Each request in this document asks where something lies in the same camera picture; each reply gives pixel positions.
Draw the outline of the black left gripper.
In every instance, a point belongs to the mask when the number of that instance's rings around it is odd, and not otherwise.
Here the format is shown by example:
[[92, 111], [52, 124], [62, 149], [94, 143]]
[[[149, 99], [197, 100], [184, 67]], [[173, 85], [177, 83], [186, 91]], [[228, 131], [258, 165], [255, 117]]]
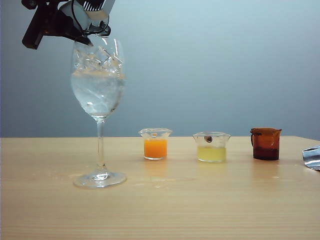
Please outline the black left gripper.
[[85, 36], [70, 17], [71, 0], [22, 0], [21, 4], [34, 11], [34, 16], [22, 38], [22, 43], [29, 49], [36, 50], [44, 36], [62, 37], [91, 46]]

